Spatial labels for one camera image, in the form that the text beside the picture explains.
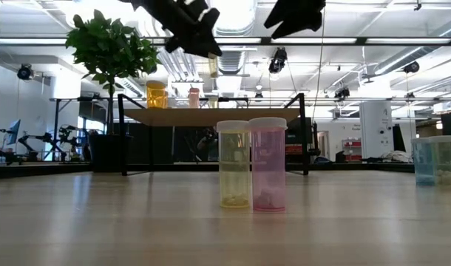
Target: white wall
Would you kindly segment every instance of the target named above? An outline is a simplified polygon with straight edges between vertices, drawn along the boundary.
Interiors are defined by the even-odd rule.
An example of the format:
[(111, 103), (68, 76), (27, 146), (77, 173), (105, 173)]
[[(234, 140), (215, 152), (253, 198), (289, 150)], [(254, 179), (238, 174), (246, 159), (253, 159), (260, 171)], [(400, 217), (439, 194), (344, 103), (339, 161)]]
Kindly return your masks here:
[[(336, 153), (342, 150), (342, 140), (349, 137), (362, 137), (360, 119), (317, 120), (318, 132), (329, 132), (330, 160), (336, 159)], [(393, 120), (399, 124), (407, 153), (411, 153), (411, 139), (416, 137), (416, 122)]]
[[(13, 70), (0, 66), (0, 129), (7, 129), (14, 121), (21, 119), (18, 137), (23, 131), (29, 134), (43, 134), (47, 127), (47, 103), (50, 87), (44, 86), (41, 94), (41, 83), (38, 81), (20, 81)], [(0, 133), (0, 146), (4, 134)], [(44, 144), (39, 140), (28, 140), (35, 150), (42, 150)], [(19, 154), (26, 152), (21, 144), (12, 145)]]

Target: wooden table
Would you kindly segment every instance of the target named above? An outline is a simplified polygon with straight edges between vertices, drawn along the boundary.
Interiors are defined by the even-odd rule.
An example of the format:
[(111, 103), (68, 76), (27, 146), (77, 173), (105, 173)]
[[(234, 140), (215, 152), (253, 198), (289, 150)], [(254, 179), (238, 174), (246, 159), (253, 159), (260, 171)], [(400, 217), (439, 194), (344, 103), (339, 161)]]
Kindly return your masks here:
[(451, 188), (288, 174), (287, 211), (219, 207), (217, 173), (0, 180), (0, 265), (451, 265)]

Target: ceiling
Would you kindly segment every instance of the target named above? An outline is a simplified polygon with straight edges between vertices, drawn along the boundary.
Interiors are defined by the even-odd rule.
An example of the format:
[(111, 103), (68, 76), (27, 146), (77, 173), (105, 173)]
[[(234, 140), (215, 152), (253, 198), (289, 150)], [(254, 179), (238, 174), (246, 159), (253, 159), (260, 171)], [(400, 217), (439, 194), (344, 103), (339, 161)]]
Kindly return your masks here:
[[(316, 33), (303, 31), (294, 36), (388, 36), (388, 37), (437, 37), (435, 31), (451, 21), (451, 0), (421, 0), (422, 8), (414, 11), (416, 0), (328, 0), (325, 9), (324, 26)], [(251, 36), (270, 36), (274, 28), (265, 29), (263, 26), (273, 7), (273, 0), (258, 0), (255, 11), (254, 27)], [(64, 37), (69, 30), (66, 14), (72, 14), (72, 8), (79, 7), (73, 1), (9, 1), (0, 2), (0, 36), (2, 37)], [(230, 10), (220, 10), (224, 16)], [(139, 25), (145, 21), (130, 21), (129, 24)], [(429, 55), (417, 60), (421, 68), (417, 73), (408, 76), (403, 72), (374, 78), (378, 86), (389, 86), (388, 90), (379, 89), (375, 84), (362, 83), (357, 72), (365, 71), (365, 64), (375, 65), (386, 61), (406, 47), (285, 47), (288, 54), (287, 66), (281, 71), (278, 81), (271, 81), (268, 74), (270, 57), (277, 47), (260, 46), (247, 47), (251, 51), (245, 54), (245, 65), (239, 78), (240, 88), (236, 95), (253, 97), (256, 85), (262, 86), (264, 97), (289, 98), (295, 92), (306, 92), (307, 97), (324, 97), (328, 93), (333, 97), (333, 91), (338, 88), (338, 81), (353, 71), (348, 85), (351, 96), (356, 97), (364, 93), (367, 96), (402, 97), (407, 91), (417, 89), (451, 76), (451, 47), (442, 47)], [(0, 57), (4, 61), (10, 58), (26, 55), (48, 55), (60, 58), (71, 64), (72, 50), (63, 47), (1, 47)], [(197, 71), (204, 81), (205, 93), (217, 91), (217, 86), (210, 79), (208, 60), (194, 57)], [(82, 66), (73, 66), (83, 72)], [(49, 69), (50, 75), (57, 75)], [(143, 85), (148, 80), (168, 82), (169, 74), (163, 66), (150, 76), (136, 81)], [(83, 90), (100, 90), (94, 83), (84, 83)], [(432, 97), (451, 91), (451, 82), (445, 86), (436, 87), (417, 97)]]

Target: computer monitor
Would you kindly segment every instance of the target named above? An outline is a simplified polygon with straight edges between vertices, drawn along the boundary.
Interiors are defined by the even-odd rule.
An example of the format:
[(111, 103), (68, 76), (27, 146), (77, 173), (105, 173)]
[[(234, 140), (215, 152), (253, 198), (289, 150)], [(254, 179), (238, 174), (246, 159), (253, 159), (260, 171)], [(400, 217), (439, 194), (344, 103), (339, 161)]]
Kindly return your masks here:
[(10, 124), (9, 131), (7, 136), (7, 145), (12, 145), (17, 143), (18, 129), (20, 128), (20, 119)]

